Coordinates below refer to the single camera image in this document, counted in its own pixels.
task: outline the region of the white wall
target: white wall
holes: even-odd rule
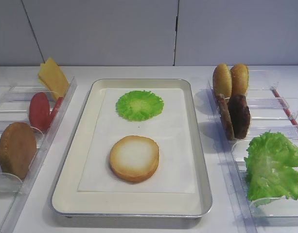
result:
[[[20,0],[0,0],[0,66],[42,62]]]
[[[298,65],[298,0],[180,0],[177,66]]]
[[[298,65],[298,0],[0,0],[0,65]]]
[[[60,65],[171,66],[177,0],[24,0],[45,59]]]

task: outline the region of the white table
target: white table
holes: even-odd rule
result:
[[[67,112],[57,131],[56,137],[48,151],[47,157],[36,179],[36,182],[27,199],[14,232],[16,233],[82,233],[82,232],[242,232],[235,223],[238,216],[234,216],[226,183],[220,166],[217,151],[214,146],[218,140],[218,130],[214,127],[212,114],[208,102],[206,87],[211,78],[214,67],[63,67],[65,74],[75,76],[77,89],[73,95]],[[298,66],[287,67],[250,67],[250,69],[274,69],[279,71],[278,91],[283,97],[298,98]],[[0,67],[0,83],[15,81],[19,84],[31,83],[36,80],[39,67]],[[84,103],[87,92],[92,83],[104,78],[174,78],[185,79],[190,82],[194,97],[201,140],[205,154],[210,185],[213,196],[211,211],[200,222],[177,224],[177,229],[146,229],[135,221],[132,229],[126,228],[124,221],[115,222],[104,219],[99,228],[74,226],[77,223],[66,219],[58,221],[49,207],[49,198],[52,193],[52,183],[56,176],[59,163],[64,155],[66,145],[72,129],[79,117],[79,110]],[[259,227],[258,232],[298,232],[298,227]]]

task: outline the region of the panel seam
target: panel seam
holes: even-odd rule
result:
[[[174,59],[173,59],[173,66],[175,66],[175,60],[176,60],[176,47],[177,47],[177,34],[178,34],[179,3],[180,3],[180,0],[177,0],[177,16],[176,16],[176,26],[175,26],[175,44],[174,44]]]
[[[20,1],[21,1],[23,10],[24,10],[24,12],[25,12],[25,14],[26,14],[26,17],[27,17],[27,19],[28,19],[29,26],[30,26],[32,35],[33,35],[33,37],[34,37],[34,39],[35,39],[37,48],[38,48],[38,50],[39,50],[39,52],[40,52],[40,54],[41,54],[41,57],[42,57],[43,62],[45,62],[44,57],[43,57],[43,54],[42,54],[42,51],[41,51],[41,48],[40,48],[40,45],[38,44],[38,41],[37,41],[36,35],[35,35],[35,33],[34,33],[34,30],[33,30],[33,27],[32,27],[31,21],[30,21],[30,18],[29,18],[29,16],[28,16],[28,12],[27,12],[27,10],[26,10],[26,7],[25,7],[24,4],[23,4],[23,0],[20,0]]]

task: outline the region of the yellow cheese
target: yellow cheese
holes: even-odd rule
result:
[[[69,82],[53,58],[49,57],[46,63],[40,65],[39,81],[52,91],[53,98],[58,100],[64,97],[69,87]]]

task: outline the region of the lettuce slice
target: lettuce slice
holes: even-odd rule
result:
[[[298,147],[282,133],[266,132],[249,143],[245,157],[247,198],[298,199]]]
[[[130,121],[143,121],[159,115],[164,101],[151,91],[131,91],[119,98],[116,111]]]

